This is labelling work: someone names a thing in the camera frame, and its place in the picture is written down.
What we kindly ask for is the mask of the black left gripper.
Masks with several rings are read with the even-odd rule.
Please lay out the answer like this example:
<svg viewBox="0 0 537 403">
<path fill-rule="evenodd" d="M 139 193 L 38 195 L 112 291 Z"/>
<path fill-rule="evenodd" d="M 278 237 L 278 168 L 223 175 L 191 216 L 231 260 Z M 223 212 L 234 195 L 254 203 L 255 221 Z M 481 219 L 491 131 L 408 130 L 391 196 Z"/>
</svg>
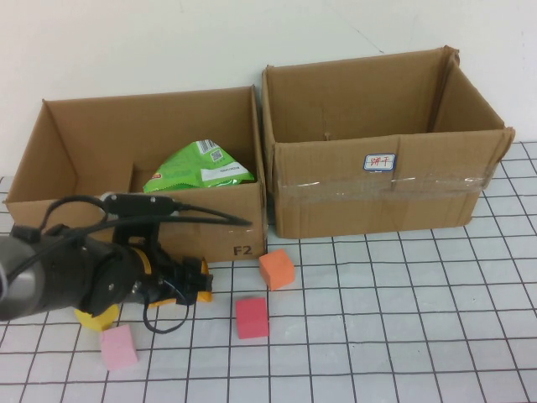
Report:
<svg viewBox="0 0 537 403">
<path fill-rule="evenodd" d="M 177 296 L 140 249 L 113 245 L 94 265 L 91 283 L 82 298 L 82 310 L 102 314 L 109 306 L 123 302 L 152 304 L 176 299 L 178 303 L 212 302 L 213 275 L 201 272 L 199 258 L 176 260 L 175 277 L 185 278 L 177 285 Z"/>
</svg>

